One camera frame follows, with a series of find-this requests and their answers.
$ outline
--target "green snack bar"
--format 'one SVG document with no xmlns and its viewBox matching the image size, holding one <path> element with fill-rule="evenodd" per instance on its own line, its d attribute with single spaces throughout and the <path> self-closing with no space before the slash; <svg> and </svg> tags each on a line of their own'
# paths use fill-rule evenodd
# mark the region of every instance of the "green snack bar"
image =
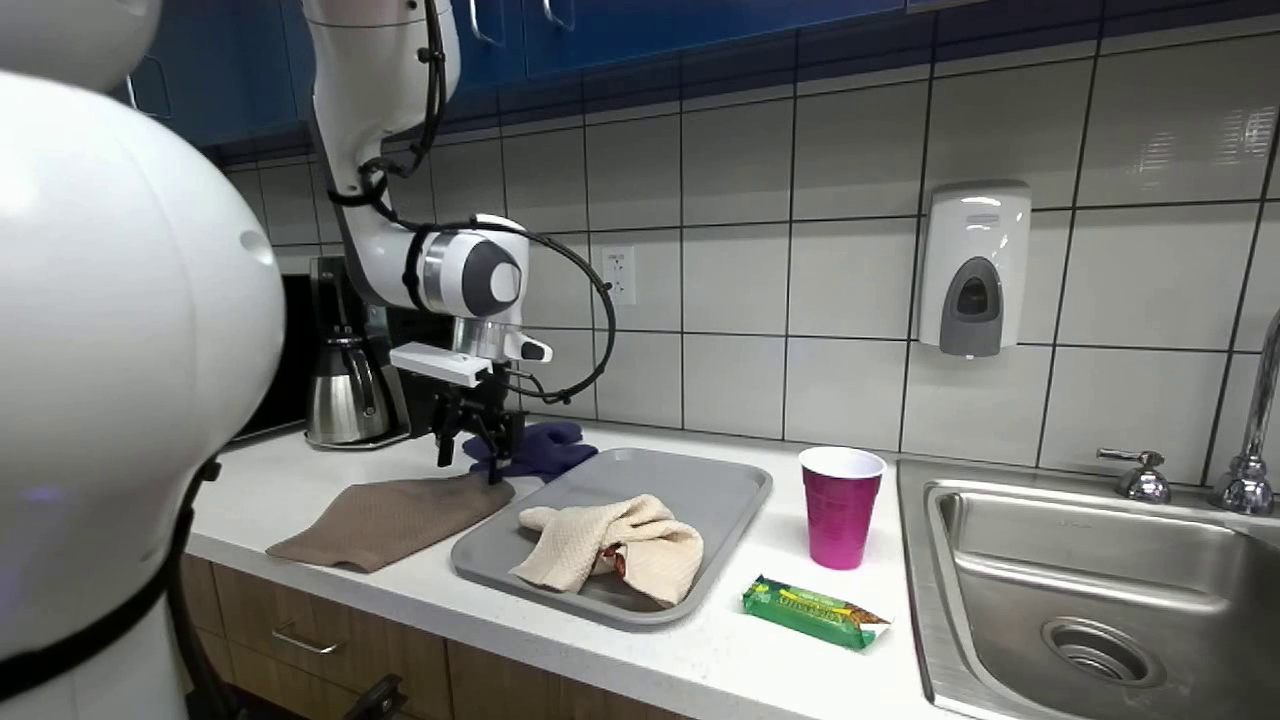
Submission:
<svg viewBox="0 0 1280 720">
<path fill-rule="evenodd" d="M 755 576 L 755 586 L 743 591 L 743 608 L 793 631 L 857 651 L 870 651 L 889 631 L 889 619 L 876 612 L 769 576 Z"/>
</svg>

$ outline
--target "cabinet handle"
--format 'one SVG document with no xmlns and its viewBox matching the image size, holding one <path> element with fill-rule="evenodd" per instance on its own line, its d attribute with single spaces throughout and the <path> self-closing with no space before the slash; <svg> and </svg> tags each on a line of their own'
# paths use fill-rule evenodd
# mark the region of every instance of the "cabinet handle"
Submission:
<svg viewBox="0 0 1280 720">
<path fill-rule="evenodd" d="M 544 19 L 555 30 L 571 30 L 571 19 L 555 16 L 555 0 L 544 0 Z"/>
<path fill-rule="evenodd" d="M 308 644 L 308 639 L 295 639 L 287 631 L 274 631 L 277 644 L 287 644 L 295 651 L 308 651 L 308 657 L 335 657 L 343 644 Z"/>
<path fill-rule="evenodd" d="M 488 37 L 488 32 L 479 30 L 479 0 L 469 0 L 469 19 L 474 19 L 474 37 L 476 37 L 479 44 L 504 50 L 495 37 Z"/>
</svg>

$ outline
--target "pink cup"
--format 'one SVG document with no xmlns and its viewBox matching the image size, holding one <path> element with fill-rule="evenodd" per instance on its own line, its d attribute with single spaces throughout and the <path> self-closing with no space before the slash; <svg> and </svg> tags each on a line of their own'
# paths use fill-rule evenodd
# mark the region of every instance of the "pink cup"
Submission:
<svg viewBox="0 0 1280 720">
<path fill-rule="evenodd" d="M 857 447 L 800 452 L 807 558 L 825 567 L 861 567 L 886 459 Z"/>
</svg>

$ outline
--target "kitchen counter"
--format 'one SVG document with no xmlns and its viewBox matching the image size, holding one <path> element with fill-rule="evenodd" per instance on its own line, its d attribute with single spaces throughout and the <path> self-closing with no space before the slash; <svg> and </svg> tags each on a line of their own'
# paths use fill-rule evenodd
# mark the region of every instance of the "kitchen counter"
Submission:
<svg viewBox="0 0 1280 720">
<path fill-rule="evenodd" d="M 349 484 L 458 477 L 469 466 L 459 452 L 458 467 L 435 467 L 431 441 L 386 452 L 313 452 L 291 431 L 238 447 L 225 457 L 221 479 L 202 494 L 190 552 L 683 716 L 944 716 L 922 691 L 891 477 L 876 502 L 863 567 L 830 573 L 806 552 L 795 447 L 632 430 L 588 430 L 588 443 L 737 459 L 774 474 L 769 503 L 706 608 L 683 624 L 620 631 L 491 591 L 447 567 L 458 540 L 377 576 L 265 558 L 277 540 L 306 533 Z M 755 576 L 857 599 L 889 616 L 891 631 L 861 657 L 743 616 L 740 597 Z"/>
</svg>

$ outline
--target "plastic tray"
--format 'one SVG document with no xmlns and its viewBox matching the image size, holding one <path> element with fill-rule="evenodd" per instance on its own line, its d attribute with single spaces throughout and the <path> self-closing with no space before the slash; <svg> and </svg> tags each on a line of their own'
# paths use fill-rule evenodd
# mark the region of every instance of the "plastic tray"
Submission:
<svg viewBox="0 0 1280 720">
<path fill-rule="evenodd" d="M 521 528 L 526 508 L 588 508 L 632 502 L 640 494 L 661 495 L 678 514 L 678 522 L 706 533 L 700 576 L 678 608 L 654 603 L 616 576 L 588 582 L 583 591 L 533 587 L 514 576 L 514 567 L 538 545 L 538 536 Z M 453 545 L 453 567 L 476 586 L 516 591 L 601 624 L 663 630 L 693 616 L 707 599 L 718 576 L 723 573 L 740 536 L 753 528 L 769 494 L 774 477 L 753 466 L 613 447 L 554 479 L 549 487 L 521 495 L 516 503 L 479 522 L 464 540 Z"/>
</svg>

